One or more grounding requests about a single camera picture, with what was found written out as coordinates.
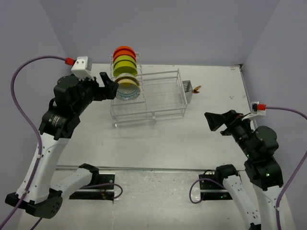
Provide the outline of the yellow sun blue pattern bowl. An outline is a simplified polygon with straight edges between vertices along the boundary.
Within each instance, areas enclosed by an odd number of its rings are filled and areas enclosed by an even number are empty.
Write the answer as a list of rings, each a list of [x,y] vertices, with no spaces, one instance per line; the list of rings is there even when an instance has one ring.
[[[134,100],[140,93],[139,86],[132,83],[123,83],[119,85],[116,97],[120,100]]]

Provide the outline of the floral leaf pattern bowl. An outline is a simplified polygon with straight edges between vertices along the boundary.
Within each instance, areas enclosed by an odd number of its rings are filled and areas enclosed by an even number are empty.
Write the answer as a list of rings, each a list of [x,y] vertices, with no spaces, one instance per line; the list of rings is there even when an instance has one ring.
[[[119,84],[120,88],[139,87],[139,80],[132,74],[122,73],[115,78],[115,82]]]

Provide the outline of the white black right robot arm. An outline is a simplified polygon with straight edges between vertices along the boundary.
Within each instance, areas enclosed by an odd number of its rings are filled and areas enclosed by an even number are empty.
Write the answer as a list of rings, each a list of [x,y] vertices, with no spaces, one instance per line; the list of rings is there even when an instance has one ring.
[[[226,129],[222,136],[232,136],[245,154],[245,172],[253,185],[259,205],[259,217],[249,196],[244,191],[236,191],[235,183],[238,174],[231,164],[216,168],[214,183],[219,188],[225,188],[236,203],[244,222],[250,230],[281,230],[285,221],[280,210],[282,199],[283,174],[280,165],[274,158],[278,149],[277,134],[267,126],[251,128],[251,121],[265,112],[241,114],[230,110],[223,114],[206,112],[211,131],[216,131],[222,125]]]

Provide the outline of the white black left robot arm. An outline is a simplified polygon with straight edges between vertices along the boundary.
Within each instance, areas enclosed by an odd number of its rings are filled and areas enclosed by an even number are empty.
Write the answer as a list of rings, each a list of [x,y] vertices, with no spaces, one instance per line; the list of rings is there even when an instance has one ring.
[[[51,180],[59,158],[80,123],[80,115],[93,101],[113,100],[118,83],[106,72],[96,79],[81,80],[73,74],[60,78],[54,87],[55,97],[50,100],[48,111],[43,115],[38,133],[38,146],[26,177],[15,193],[8,194],[6,204],[21,208],[26,213],[44,219],[53,218],[63,200],[77,190],[99,185],[98,168],[82,164],[63,179],[52,184]]]

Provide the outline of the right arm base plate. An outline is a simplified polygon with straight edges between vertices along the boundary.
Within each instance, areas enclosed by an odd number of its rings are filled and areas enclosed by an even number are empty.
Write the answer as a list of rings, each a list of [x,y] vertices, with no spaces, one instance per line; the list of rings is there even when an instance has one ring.
[[[211,179],[217,182],[215,172],[213,170],[205,170],[204,173],[199,174],[199,179]],[[222,189],[217,184],[211,181],[199,181],[201,200],[202,201],[216,201],[216,200],[232,200],[232,197],[227,190]]]

